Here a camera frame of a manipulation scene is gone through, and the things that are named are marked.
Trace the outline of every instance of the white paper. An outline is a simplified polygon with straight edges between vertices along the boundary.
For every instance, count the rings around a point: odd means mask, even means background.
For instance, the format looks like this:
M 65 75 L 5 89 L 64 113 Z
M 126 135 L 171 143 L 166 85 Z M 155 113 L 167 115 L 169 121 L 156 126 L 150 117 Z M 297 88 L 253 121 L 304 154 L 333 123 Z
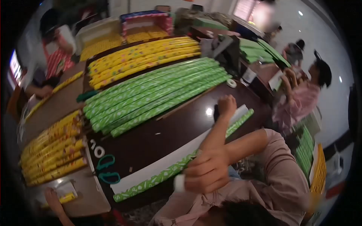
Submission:
M 283 72 L 280 70 L 278 71 L 273 78 L 269 80 L 269 86 L 271 90 L 278 90 L 280 87 L 280 83 L 282 82 L 282 79 L 280 78 L 283 75 Z
M 75 191 L 75 188 L 72 184 L 72 182 L 68 181 L 61 186 L 57 187 L 55 189 L 56 194 L 58 198 L 73 192 L 75 197 L 78 197 L 77 192 Z M 41 205 L 47 204 L 47 201 L 45 200 L 44 191 L 42 190 L 40 193 L 38 193 L 36 200 L 41 203 Z
M 318 164 L 318 144 L 317 142 L 314 143 L 314 150 L 313 150 L 313 163 L 311 172 L 309 173 L 309 183 L 312 184 L 313 177 L 314 177 L 314 171 Z
M 248 108 L 245 105 L 239 107 L 234 116 L 231 118 L 229 124 L 233 124 L 243 115 L 248 112 Z M 120 180 L 117 184 L 111 184 L 111 188 L 115 194 L 125 192 L 127 189 L 140 184 L 145 180 L 151 179 L 154 175 L 159 174 L 163 170 L 167 169 L 171 165 L 175 164 L 176 162 L 180 161 L 183 157 L 187 156 L 197 150 L 200 146 L 201 142 L 205 139 L 207 134 L 210 132 L 211 129 L 207 130 L 200 136 L 196 137 L 192 141 L 188 142 L 184 146 L 180 147 L 179 149 L 173 151 L 172 153 L 168 154 L 167 156 L 163 157 L 162 159 L 152 163 L 151 165 L 146 166 L 145 168 L 134 172 L 131 175 L 128 175 Z

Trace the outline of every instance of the black cap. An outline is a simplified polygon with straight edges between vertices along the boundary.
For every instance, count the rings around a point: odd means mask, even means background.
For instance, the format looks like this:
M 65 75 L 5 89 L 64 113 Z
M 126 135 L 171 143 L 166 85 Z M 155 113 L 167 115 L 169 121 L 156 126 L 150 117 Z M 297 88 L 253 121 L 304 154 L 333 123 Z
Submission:
M 314 50 L 314 55 L 316 57 L 315 65 L 319 69 L 319 86 L 322 87 L 325 84 L 328 88 L 332 81 L 331 68 L 324 60 L 321 59 L 319 53 L 316 50 Z

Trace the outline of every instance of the pink shirt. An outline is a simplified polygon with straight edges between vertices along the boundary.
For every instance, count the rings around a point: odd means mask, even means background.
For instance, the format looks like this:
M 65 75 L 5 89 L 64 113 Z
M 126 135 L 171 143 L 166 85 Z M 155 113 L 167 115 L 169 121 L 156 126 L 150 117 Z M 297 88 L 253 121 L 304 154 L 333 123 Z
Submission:
M 174 192 L 151 222 L 155 220 L 164 226 L 203 225 L 198 218 L 212 206 L 220 206 L 224 200 L 252 199 L 288 225 L 300 225 L 308 205 L 308 182 L 284 138 L 271 129 L 265 129 L 265 132 L 269 144 L 260 154 L 260 161 L 264 166 L 266 184 L 255 180 L 233 180 L 209 194 Z
M 273 109 L 273 122 L 278 122 L 279 129 L 289 130 L 294 124 L 306 117 L 317 106 L 320 87 L 308 81 L 293 89 L 293 101 L 288 103 L 283 95 Z

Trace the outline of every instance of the green wrapping paper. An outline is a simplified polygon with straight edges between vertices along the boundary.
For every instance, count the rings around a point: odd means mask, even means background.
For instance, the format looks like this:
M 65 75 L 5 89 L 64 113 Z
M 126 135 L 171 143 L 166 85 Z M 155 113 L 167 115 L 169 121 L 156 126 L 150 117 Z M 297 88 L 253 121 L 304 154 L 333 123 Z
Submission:
M 157 86 L 153 89 L 150 89 L 146 92 L 138 94 L 130 99 L 127 99 L 119 104 L 115 104 L 113 107 L 109 108 L 106 111 L 99 113 L 96 117 L 91 119 L 92 128 L 95 132 L 105 128 L 106 126 L 110 125 L 111 123 L 115 122 L 116 120 L 120 119 L 121 117 L 127 115 L 128 113 L 148 104 L 149 102 L 155 101 L 173 91 L 181 89 L 187 85 L 190 85 L 202 78 L 209 77 L 213 78 L 216 75 L 220 77 L 222 75 L 226 75 L 226 72 L 223 68 L 216 68 L 210 70 L 204 70 L 199 73 L 191 74 L 171 82 L 167 82 L 161 86 Z
M 150 87 L 156 87 L 157 85 L 163 84 L 167 81 L 171 81 L 173 79 L 186 76 L 187 74 L 191 74 L 191 73 L 194 73 L 197 71 L 201 71 L 201 70 L 216 67 L 216 66 L 217 66 L 217 64 L 213 63 L 213 62 L 209 62 L 209 63 L 203 62 L 200 65 L 195 65 L 188 69 L 185 68 L 185 69 L 179 71 L 178 73 L 175 73 L 176 71 L 167 71 L 167 72 L 160 72 L 157 74 L 152 74 L 145 79 L 141 79 L 141 80 L 132 82 L 128 85 L 125 85 L 125 86 L 119 88 L 118 90 L 116 90 L 108 95 L 105 95 L 105 96 L 93 101 L 89 105 L 85 106 L 83 108 L 83 111 L 85 112 L 85 115 L 88 118 L 92 118 L 93 117 L 92 115 L 99 113 L 99 110 L 97 110 L 97 108 L 99 108 L 100 110 L 101 109 L 105 110 L 110 107 L 109 104 L 111 102 L 122 101 L 121 99 L 119 99 L 120 95 L 123 95 L 123 98 L 129 98 L 129 97 L 131 97 L 129 95 L 132 93 L 133 94 L 142 93 L 143 91 L 147 90 Z
M 118 118 L 117 120 L 113 120 L 111 123 L 108 123 L 108 125 L 103 125 L 102 127 L 99 127 L 99 128 L 101 128 L 103 134 L 107 134 L 111 130 L 115 129 L 118 126 L 121 126 L 123 123 L 126 123 L 127 121 L 139 116 L 140 114 L 145 113 L 145 112 L 151 110 L 152 108 L 155 108 L 158 105 L 165 103 L 166 101 L 170 101 L 173 98 L 175 98 L 179 95 L 182 95 L 183 93 L 192 91 L 200 86 L 206 85 L 209 82 L 212 82 L 213 80 L 220 78 L 221 76 L 226 76 L 226 72 L 216 73 L 214 75 L 211 75 L 206 80 L 200 80 L 191 85 L 185 86 L 182 89 L 178 89 L 177 91 L 174 91 L 161 98 L 154 98 L 152 100 L 153 102 L 151 102 L 151 103 L 149 101 L 146 101 L 146 102 L 143 101 L 141 104 L 133 103 L 127 109 L 121 110 L 121 117 L 117 117 Z
M 204 58 L 198 58 L 198 59 L 194 59 L 194 60 L 189 60 L 189 61 L 185 61 L 185 62 L 181 62 L 181 63 L 178 63 L 178 64 L 174 64 L 174 65 L 171 65 L 171 66 L 168 66 L 168 67 L 165 67 L 165 68 L 160 68 L 160 69 L 156 69 L 156 70 L 153 70 L 151 72 L 148 72 L 148 73 L 145 73 L 145 74 L 142 74 L 142 75 L 139 75 L 137 77 L 134 77 L 134 78 L 131 78 L 131 79 L 128 79 L 122 83 L 119 83 L 109 89 L 106 89 L 104 90 L 103 92 L 99 93 L 98 95 L 96 96 L 93 96 L 91 98 L 89 98 L 88 100 L 86 100 L 86 104 L 89 105 L 90 103 L 92 103 L 93 101 L 107 95 L 107 94 L 110 94 L 112 93 L 113 91 L 116 91 L 117 89 L 125 86 L 125 85 L 128 85 L 132 82 L 135 82 L 137 80 L 140 80 L 140 79 L 143 79 L 143 78 L 146 78 L 147 76 L 150 76 L 150 75 L 153 75 L 153 74 L 156 74 L 156 73 L 159 73 L 159 72 L 162 72 L 162 71 L 165 71 L 165 69 L 173 69 L 173 68 L 187 68 L 187 67 L 192 67 L 193 65 L 197 65 L 197 64 L 200 64 L 202 62 L 211 62 L 212 60 L 210 58 L 207 58 L 207 57 L 204 57 Z
M 250 118 L 254 113 L 253 109 L 250 109 L 245 115 L 243 115 L 238 121 L 232 124 L 226 131 L 226 136 L 230 136 L 233 132 L 235 132 L 248 118 Z M 180 173 L 187 164 L 195 157 L 198 150 L 195 150 L 192 154 L 187 155 L 186 157 L 182 158 L 181 161 L 173 164 L 172 166 L 168 167 L 167 169 L 163 170 L 158 175 L 151 177 L 151 179 L 143 181 L 139 185 L 133 186 L 125 192 L 115 194 L 113 199 L 116 202 L 121 202 L 127 198 L 132 196 L 138 195 L 141 192 L 146 191 L 149 188 L 156 186 L 159 183 L 177 175 Z
M 111 134 L 113 137 L 117 137 L 119 135 L 121 135 L 122 133 L 126 132 L 127 130 L 130 130 L 131 128 L 147 121 L 148 119 L 170 109 L 171 107 L 173 106 L 176 106 L 177 104 L 179 103 L 182 103 L 184 102 L 185 100 L 199 94 L 199 93 L 202 93 L 203 91 L 211 88 L 211 87 L 214 87 L 224 81 L 226 81 L 228 78 L 230 78 L 229 76 L 223 76 L 215 81 L 212 81 L 210 83 L 208 83 L 207 85 L 203 85 L 201 87 L 198 87 L 197 89 L 194 89 L 188 93 L 185 93 L 185 94 L 182 94 L 176 98 L 174 98 L 173 100 L 170 100 L 146 113 L 143 113 L 139 116 L 137 116 L 136 118 L 126 122 L 125 124 L 117 127 L 116 129 L 112 130 L 111 131 Z
M 114 97 L 110 97 L 108 95 L 106 95 L 105 97 L 102 97 L 96 101 L 94 101 L 93 103 L 96 104 L 96 106 L 94 106 L 90 111 L 85 111 L 85 116 L 87 118 L 93 118 L 96 115 L 104 112 L 105 110 L 109 109 L 110 107 L 115 106 L 116 104 L 118 104 L 121 101 L 130 99 L 131 97 L 134 97 L 138 94 L 142 94 L 146 91 L 148 91 L 149 89 L 153 89 L 156 88 L 155 91 L 161 89 L 162 84 L 167 83 L 169 81 L 173 81 L 176 80 L 177 78 L 182 78 L 185 77 L 187 75 L 189 75 L 190 73 L 194 73 L 196 71 L 205 71 L 206 69 L 210 69 L 210 65 L 209 64 L 205 64 L 205 65 L 200 65 L 198 67 L 195 68 L 190 68 L 178 73 L 171 73 L 167 76 L 162 76 L 158 79 L 153 79 L 149 82 L 145 82 L 142 85 L 138 85 L 137 82 L 133 82 L 127 86 L 124 86 L 123 88 L 119 89 L 118 91 L 120 92 L 120 94 L 114 96 Z

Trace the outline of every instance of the table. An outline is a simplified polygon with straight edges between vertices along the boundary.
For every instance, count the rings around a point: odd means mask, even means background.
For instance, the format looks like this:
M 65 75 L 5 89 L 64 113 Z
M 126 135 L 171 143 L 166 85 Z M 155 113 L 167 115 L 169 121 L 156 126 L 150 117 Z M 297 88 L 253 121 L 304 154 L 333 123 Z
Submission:
M 211 128 L 214 119 L 213 116 L 206 115 L 206 110 L 214 109 L 218 98 L 225 94 L 232 94 L 238 107 L 245 104 L 248 108 L 255 110 L 254 115 L 233 133 L 227 142 L 259 129 L 270 117 L 271 108 L 264 104 L 251 89 L 242 84 L 238 84 L 237 88 L 233 89 L 223 83 L 159 121 L 156 121 L 157 117 L 154 117 L 116 138 L 108 137 L 101 140 L 104 136 L 94 132 L 89 133 L 87 138 L 94 139 L 96 145 L 102 146 L 105 154 L 115 156 L 115 164 L 108 167 L 107 171 L 118 172 L 123 178 L 132 174 L 129 172 L 130 167 L 133 168 L 132 172 L 136 172 Z M 92 153 L 91 158 L 93 164 L 96 165 L 98 159 Z M 167 198 L 173 192 L 172 183 L 173 180 L 169 179 L 141 194 L 117 203 L 113 200 L 114 193 L 110 185 L 100 181 L 110 205 L 123 212 Z
M 229 36 L 236 35 L 237 37 L 240 37 L 240 34 L 235 31 L 221 30 L 221 29 L 210 28 L 210 27 L 196 27 L 196 26 L 190 27 L 191 38 L 193 38 L 195 40 L 197 40 L 197 37 L 210 38 L 206 34 L 207 31 L 213 32 L 213 38 L 217 38 L 219 34 L 229 35 Z
M 84 70 L 85 62 L 80 62 L 65 71 L 60 82 L 63 82 L 76 73 Z M 79 94 L 83 93 L 83 87 L 84 77 L 81 77 L 58 91 L 53 97 L 45 102 L 45 104 L 25 123 L 22 145 L 26 145 L 31 139 L 38 136 L 41 131 L 48 128 L 56 121 L 59 121 L 67 114 L 82 108 L 83 104 L 77 103 L 76 98 Z M 34 210 L 37 210 L 35 201 L 36 196 L 39 195 L 39 193 L 42 193 L 46 187 L 55 187 L 62 181 L 71 181 L 79 195 L 74 201 L 63 205 L 68 216 L 82 217 L 110 211 L 110 205 L 104 196 L 99 183 L 94 179 L 90 166 L 43 185 L 24 188 L 25 197 L 28 197 L 27 202 L 33 206 Z

